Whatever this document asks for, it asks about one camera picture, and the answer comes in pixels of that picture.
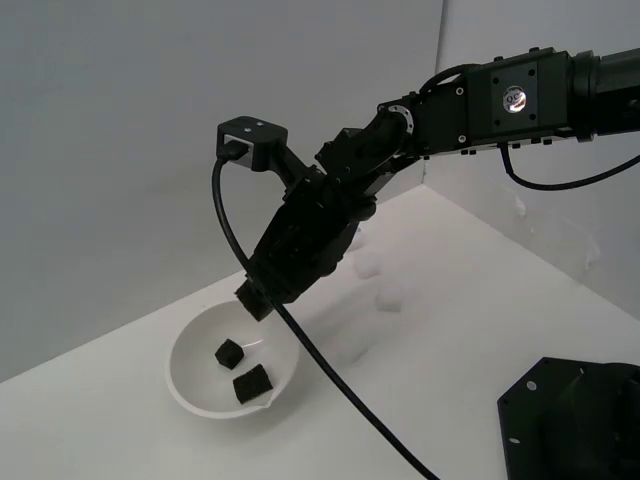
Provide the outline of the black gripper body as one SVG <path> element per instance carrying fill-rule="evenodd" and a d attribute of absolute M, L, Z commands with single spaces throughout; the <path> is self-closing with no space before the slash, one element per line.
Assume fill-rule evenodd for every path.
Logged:
<path fill-rule="evenodd" d="M 285 187 L 282 205 L 270 221 L 265 236 L 283 237 L 294 232 L 341 232 L 353 222 L 366 221 L 376 211 L 374 197 L 343 189 L 317 167 L 307 167 Z"/>

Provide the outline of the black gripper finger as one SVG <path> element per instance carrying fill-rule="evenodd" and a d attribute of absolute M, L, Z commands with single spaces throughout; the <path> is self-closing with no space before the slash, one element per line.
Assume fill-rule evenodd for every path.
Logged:
<path fill-rule="evenodd" d="M 350 228 L 322 229 L 318 232 L 317 252 L 313 256 L 313 284 L 331 275 L 350 245 Z"/>
<path fill-rule="evenodd" d="M 308 242 L 299 244 L 282 237 L 263 238 L 250 262 L 272 298 L 288 304 L 320 278 L 333 273 L 340 262 L 340 253 L 333 247 L 315 251 Z"/>

